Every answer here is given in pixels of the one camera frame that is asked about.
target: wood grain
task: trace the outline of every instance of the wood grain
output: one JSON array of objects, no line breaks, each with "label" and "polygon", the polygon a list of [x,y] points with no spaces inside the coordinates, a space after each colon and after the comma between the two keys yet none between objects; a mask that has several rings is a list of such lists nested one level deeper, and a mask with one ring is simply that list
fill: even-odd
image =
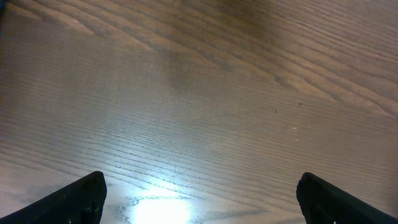
[{"label": "wood grain", "polygon": [[0,46],[0,215],[102,170],[102,223],[305,223],[305,171],[398,216],[395,118],[23,17]]},{"label": "wood grain", "polygon": [[398,116],[398,3],[14,0],[60,27]]}]

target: brown wooden tabletop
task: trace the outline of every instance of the brown wooden tabletop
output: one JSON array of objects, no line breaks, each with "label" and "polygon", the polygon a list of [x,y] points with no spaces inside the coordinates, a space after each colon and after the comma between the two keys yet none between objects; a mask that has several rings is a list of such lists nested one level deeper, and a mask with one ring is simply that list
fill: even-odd
[{"label": "brown wooden tabletop", "polygon": [[313,172],[398,217],[398,2],[13,0],[0,217],[94,170],[102,223],[305,223]]}]

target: wooden surface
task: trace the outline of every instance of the wooden surface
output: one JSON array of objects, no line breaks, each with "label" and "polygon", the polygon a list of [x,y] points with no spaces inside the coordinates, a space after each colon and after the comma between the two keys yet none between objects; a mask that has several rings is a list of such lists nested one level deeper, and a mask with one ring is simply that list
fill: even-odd
[{"label": "wooden surface", "polygon": [[398,116],[393,0],[13,0],[59,27]]},{"label": "wooden surface", "polygon": [[305,223],[305,171],[398,217],[395,3],[256,4],[13,1],[0,216],[101,170],[102,223]]}]

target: black object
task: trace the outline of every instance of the black object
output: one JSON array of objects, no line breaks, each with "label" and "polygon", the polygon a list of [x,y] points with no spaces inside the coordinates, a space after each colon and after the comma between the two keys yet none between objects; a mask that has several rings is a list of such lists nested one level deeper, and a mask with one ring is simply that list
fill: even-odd
[{"label": "black object", "polygon": [[0,223],[100,224],[105,198],[104,175],[96,171],[26,208],[0,218]]},{"label": "black object", "polygon": [[323,179],[304,173],[297,200],[307,224],[397,224],[398,220]]}]

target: wood plank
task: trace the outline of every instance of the wood plank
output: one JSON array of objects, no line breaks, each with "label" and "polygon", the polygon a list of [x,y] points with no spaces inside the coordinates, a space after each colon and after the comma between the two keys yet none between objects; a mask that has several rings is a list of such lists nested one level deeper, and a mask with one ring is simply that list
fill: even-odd
[{"label": "wood plank", "polygon": [[396,119],[38,24],[0,40],[0,215],[93,170],[103,223],[303,223],[305,171],[398,215]]},{"label": "wood plank", "polygon": [[398,116],[398,3],[15,0],[60,27]]}]

